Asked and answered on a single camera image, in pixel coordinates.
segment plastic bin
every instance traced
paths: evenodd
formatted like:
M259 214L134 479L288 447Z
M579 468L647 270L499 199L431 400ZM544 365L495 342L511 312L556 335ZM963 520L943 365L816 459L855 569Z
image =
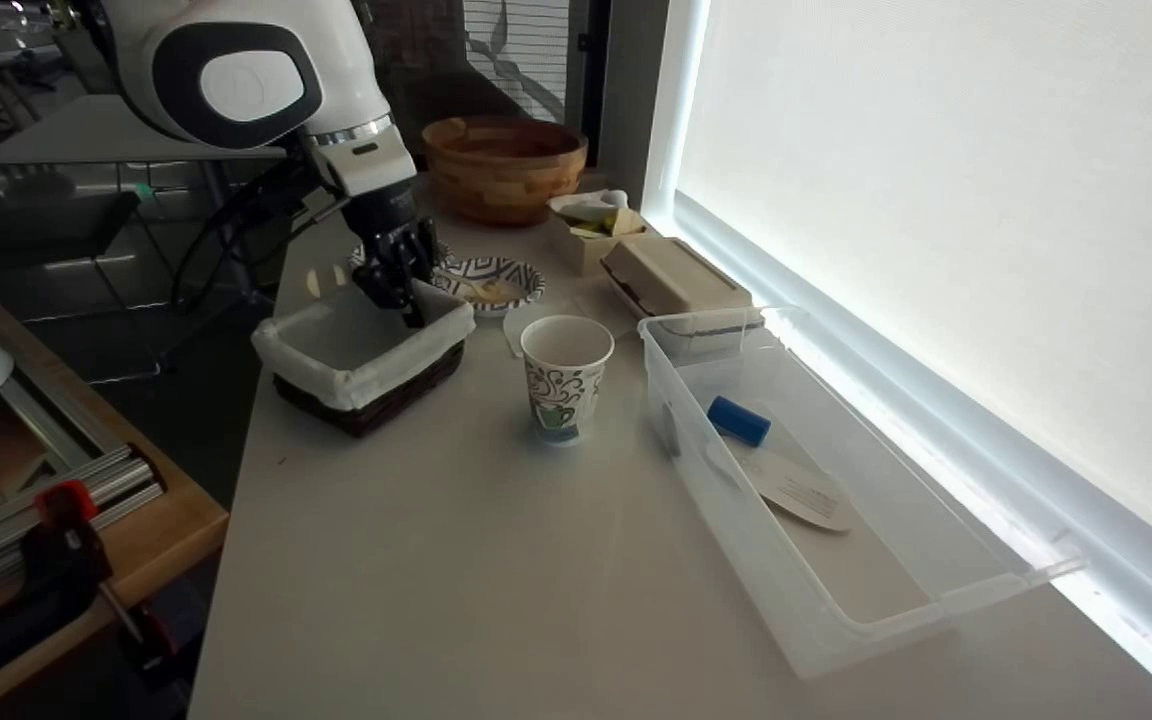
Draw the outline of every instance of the plastic bin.
M765 314L656 314L639 335L656 436L800 676L893 650L1071 569L1023 562L805 369ZM715 396L768 417L768 440L724 440L706 417ZM816 468L808 475L850 530L772 511L749 475L768 468L755 464L765 454L790 459L772 468Z

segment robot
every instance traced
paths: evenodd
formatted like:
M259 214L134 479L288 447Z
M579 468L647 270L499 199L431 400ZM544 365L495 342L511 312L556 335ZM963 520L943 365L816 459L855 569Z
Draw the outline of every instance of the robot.
M418 165L354 0L89 0L80 10L123 98L157 130L219 146L305 130L363 238L355 283L423 323L412 274L430 278L437 234L412 210Z

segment white roller blind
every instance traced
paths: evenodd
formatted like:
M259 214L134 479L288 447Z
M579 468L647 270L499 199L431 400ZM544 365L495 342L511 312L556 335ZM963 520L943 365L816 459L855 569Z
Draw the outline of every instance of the white roller blind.
M1152 0L715 0L678 192L1152 524Z

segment paper cup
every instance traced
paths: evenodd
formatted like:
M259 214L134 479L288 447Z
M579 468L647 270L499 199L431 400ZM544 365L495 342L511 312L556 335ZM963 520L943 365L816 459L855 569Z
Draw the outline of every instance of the paper cup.
M524 326L519 352L538 436L552 442L587 436L618 352L614 332L585 314L541 314Z

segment table surface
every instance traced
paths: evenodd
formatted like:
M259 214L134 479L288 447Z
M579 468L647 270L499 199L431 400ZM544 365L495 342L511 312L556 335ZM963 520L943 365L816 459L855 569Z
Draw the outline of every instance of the table surface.
M226 541L226 507L173 459L166 454L141 427L134 427L99 392L92 392L65 358L57 358L25 323L15 323L0 306L0 346L13 352L19 369L47 375L68 396L77 396L97 421L121 430L166 479L166 494L137 507L134 516L117 520L99 530L113 587L134 609L198 569L202 559L219 551ZM45 671L47 663L65 661L97 630L113 627L117 614L104 600L97 600L85 614L39 638L36 648L19 650L0 666L0 695Z
M184 143L149 129L121 94L77 94L0 143L0 165L281 161L281 146Z
M634 314L556 265L556 225L437 220L509 251L541 303L622 332L601 427L524 430L499 323L464 369L354 440L259 378L193 714L1152 714L1152 676L1051 587L825 678L797 678L646 421ZM305 232L281 312L345 278L342 220Z

